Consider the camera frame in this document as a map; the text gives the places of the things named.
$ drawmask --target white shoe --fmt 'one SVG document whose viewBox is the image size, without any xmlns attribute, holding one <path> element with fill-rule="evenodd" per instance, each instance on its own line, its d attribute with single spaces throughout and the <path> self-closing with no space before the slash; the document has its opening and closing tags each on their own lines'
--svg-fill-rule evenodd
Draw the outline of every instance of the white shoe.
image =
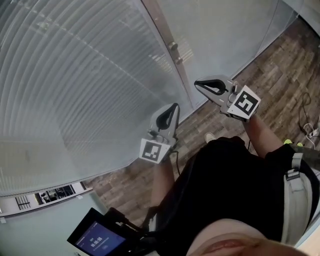
<svg viewBox="0 0 320 256">
<path fill-rule="evenodd" d="M 204 140 L 208 144 L 210 141 L 216 140 L 216 136 L 214 136 L 212 132 L 207 132 L 204 135 Z"/>
</svg>

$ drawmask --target black and white square marker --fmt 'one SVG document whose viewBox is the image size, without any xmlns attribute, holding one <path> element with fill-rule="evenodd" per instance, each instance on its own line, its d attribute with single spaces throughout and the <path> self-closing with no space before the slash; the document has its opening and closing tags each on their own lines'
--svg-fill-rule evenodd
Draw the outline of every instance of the black and white square marker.
<svg viewBox="0 0 320 256">
<path fill-rule="evenodd" d="M 235 102 L 234 106 L 240 109 L 242 112 L 246 113 L 248 116 L 254 111 L 256 105 L 259 101 L 252 97 L 246 91 L 243 91 L 237 101 Z"/>
<path fill-rule="evenodd" d="M 142 157 L 157 162 L 158 158 L 159 158 L 160 151 L 161 151 L 160 144 L 156 144 L 156 143 L 152 143 L 150 141 L 147 141 L 145 143 Z"/>
</svg>

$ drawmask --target wooden floor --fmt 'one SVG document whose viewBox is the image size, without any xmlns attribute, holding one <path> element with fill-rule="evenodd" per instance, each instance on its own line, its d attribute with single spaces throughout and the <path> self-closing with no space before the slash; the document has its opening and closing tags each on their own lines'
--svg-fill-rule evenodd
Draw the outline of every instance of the wooden floor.
<svg viewBox="0 0 320 256">
<path fill-rule="evenodd" d="M 308 92 L 311 103 L 305 107 L 308 119 L 316 126 L 320 115 L 320 39 L 316 33 L 297 19 L 272 45 L 236 78 L 247 85 L 262 99 L 258 114 L 281 139 L 312 144 L 300 131 L 299 111 L 302 95 Z M 301 123 L 306 118 L 301 111 Z M 179 143 L 178 164 L 180 169 L 204 144 L 204 135 L 214 133 L 217 137 L 240 136 L 246 143 L 241 122 L 219 114 L 217 106 L 207 102 L 177 130 Z M 320 138 L 315 137 L 320 149 Z M 174 163 L 175 154 L 171 155 Z M 140 224 L 149 207 L 153 182 L 152 165 L 137 160 L 127 168 L 87 181 L 107 207 L 115 207 L 135 224 Z"/>
</svg>

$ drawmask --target person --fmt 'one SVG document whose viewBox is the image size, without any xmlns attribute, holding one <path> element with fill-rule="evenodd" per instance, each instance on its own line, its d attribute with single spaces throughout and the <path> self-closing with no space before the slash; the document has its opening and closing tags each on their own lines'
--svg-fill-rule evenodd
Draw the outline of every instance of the person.
<svg viewBox="0 0 320 256">
<path fill-rule="evenodd" d="M 295 151 L 254 115 L 243 123 L 258 156 L 239 137 L 205 136 L 201 148 L 175 181 L 168 157 L 154 167 L 151 207 L 143 223 L 161 230 L 159 255 L 264 256 L 304 255 L 281 244 L 284 226 L 284 175 Z M 320 185 L 302 160 L 309 179 L 310 223 Z"/>
</svg>

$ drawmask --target forearm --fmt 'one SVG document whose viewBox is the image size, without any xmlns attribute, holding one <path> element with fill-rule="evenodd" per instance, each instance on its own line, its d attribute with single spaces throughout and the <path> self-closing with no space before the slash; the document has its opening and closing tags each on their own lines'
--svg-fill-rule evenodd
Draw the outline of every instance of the forearm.
<svg viewBox="0 0 320 256">
<path fill-rule="evenodd" d="M 175 183 L 170 158 L 154 166 L 151 206 L 158 206 Z"/>
<path fill-rule="evenodd" d="M 254 115 L 248 123 L 243 123 L 246 133 L 259 157 L 264 158 L 267 153 L 280 148 L 283 143 L 272 130 Z"/>
</svg>

